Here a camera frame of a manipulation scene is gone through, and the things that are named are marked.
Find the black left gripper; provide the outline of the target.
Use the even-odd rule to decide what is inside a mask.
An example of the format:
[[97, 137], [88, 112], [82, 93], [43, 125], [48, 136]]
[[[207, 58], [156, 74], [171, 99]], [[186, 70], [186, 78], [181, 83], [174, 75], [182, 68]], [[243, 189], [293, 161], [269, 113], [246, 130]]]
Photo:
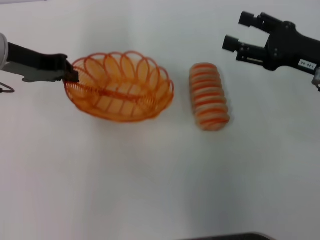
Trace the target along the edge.
[[22, 46], [8, 43], [9, 63], [20, 64], [44, 71], [64, 71], [62, 80], [65, 82], [79, 82], [79, 73], [67, 61], [64, 54], [43, 54]]

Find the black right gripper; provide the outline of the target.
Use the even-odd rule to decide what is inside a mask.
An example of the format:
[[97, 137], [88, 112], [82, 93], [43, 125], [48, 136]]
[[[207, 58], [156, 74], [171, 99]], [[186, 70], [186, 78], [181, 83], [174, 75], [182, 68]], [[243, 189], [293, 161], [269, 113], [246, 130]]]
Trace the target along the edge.
[[311, 75], [320, 67], [320, 42], [300, 34], [295, 24], [282, 22], [263, 12], [255, 17], [246, 11], [241, 13], [238, 23], [270, 35], [266, 49], [226, 35], [222, 48], [232, 53], [237, 52], [237, 61], [264, 65], [270, 71], [279, 67], [291, 67]]

